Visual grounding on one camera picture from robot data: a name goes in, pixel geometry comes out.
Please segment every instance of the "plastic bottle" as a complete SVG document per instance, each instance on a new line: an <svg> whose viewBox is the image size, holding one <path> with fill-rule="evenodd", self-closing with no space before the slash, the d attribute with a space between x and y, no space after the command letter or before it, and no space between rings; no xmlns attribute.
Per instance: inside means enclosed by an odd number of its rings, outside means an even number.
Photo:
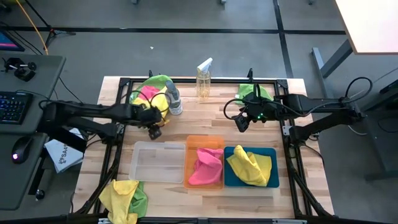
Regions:
<svg viewBox="0 0 398 224"><path fill-rule="evenodd" d="M167 90L165 92L166 95L170 97L172 100L169 102L169 110L172 115L179 115L182 113L182 102L180 97L179 90L175 87L174 83L170 80L166 81Z"/></svg>
<svg viewBox="0 0 398 224"><path fill-rule="evenodd" d="M197 67L197 96L200 98L208 98L210 94L211 76L209 67L212 61L213 59L209 58Z"/></svg>

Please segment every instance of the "keyboard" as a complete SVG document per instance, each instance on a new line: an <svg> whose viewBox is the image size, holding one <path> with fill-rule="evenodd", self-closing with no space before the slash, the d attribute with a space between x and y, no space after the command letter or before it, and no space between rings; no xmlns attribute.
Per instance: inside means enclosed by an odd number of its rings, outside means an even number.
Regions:
<svg viewBox="0 0 398 224"><path fill-rule="evenodd" d="M0 124L22 124L33 95L0 91Z"/></svg>

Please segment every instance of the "computer mouse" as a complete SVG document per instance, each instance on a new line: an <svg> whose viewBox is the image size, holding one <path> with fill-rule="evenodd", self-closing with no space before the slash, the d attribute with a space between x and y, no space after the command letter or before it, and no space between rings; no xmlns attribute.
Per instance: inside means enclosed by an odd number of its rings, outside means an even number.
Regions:
<svg viewBox="0 0 398 224"><path fill-rule="evenodd" d="M11 159L15 164L21 164L29 157L30 145L32 143L30 136L19 138L12 148Z"/></svg>

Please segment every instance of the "clear plastic bin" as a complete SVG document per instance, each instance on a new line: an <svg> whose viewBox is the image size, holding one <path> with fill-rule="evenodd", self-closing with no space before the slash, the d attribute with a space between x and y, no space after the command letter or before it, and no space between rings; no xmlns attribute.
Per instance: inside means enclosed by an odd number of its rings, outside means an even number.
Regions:
<svg viewBox="0 0 398 224"><path fill-rule="evenodd" d="M129 179L181 183L184 159L182 143L138 141L132 153Z"/></svg>
<svg viewBox="0 0 398 224"><path fill-rule="evenodd" d="M224 188L224 171L221 175L221 180L215 184L206 185L191 185L188 179L192 176L194 165L198 159L197 149L205 147L209 149L225 148L224 139L219 136L188 136L187 138L187 152L185 153L185 170L184 170L184 187L187 189L223 189ZM224 167L224 154L221 156L221 162Z"/></svg>

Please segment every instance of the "green cloth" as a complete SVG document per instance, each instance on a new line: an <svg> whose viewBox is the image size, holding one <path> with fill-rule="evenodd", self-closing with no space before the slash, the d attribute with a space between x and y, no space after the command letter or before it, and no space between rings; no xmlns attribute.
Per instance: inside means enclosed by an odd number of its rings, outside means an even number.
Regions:
<svg viewBox="0 0 398 224"><path fill-rule="evenodd" d="M140 181L138 187L132 196L129 206L129 213L136 213L138 218L144 217L147 214L148 198L144 193L144 183Z"/></svg>
<svg viewBox="0 0 398 224"><path fill-rule="evenodd" d="M156 76L150 77L147 80L145 80L141 85L139 85L139 87L136 90L140 91L142 89L142 87L144 87L144 86L153 86L156 89L161 90L166 86L167 80L173 81L167 75L156 75ZM137 92L131 93L130 103L132 103L136 99L137 96L138 96Z"/></svg>
<svg viewBox="0 0 398 224"><path fill-rule="evenodd" d="M249 93L252 93L253 86L254 86L253 84L239 84L237 99L242 100L246 95L248 95ZM272 97L267 92L267 90L262 86L260 86L260 94L262 97L273 100ZM235 101L235 103L240 104L240 105L244 104L242 101Z"/></svg>

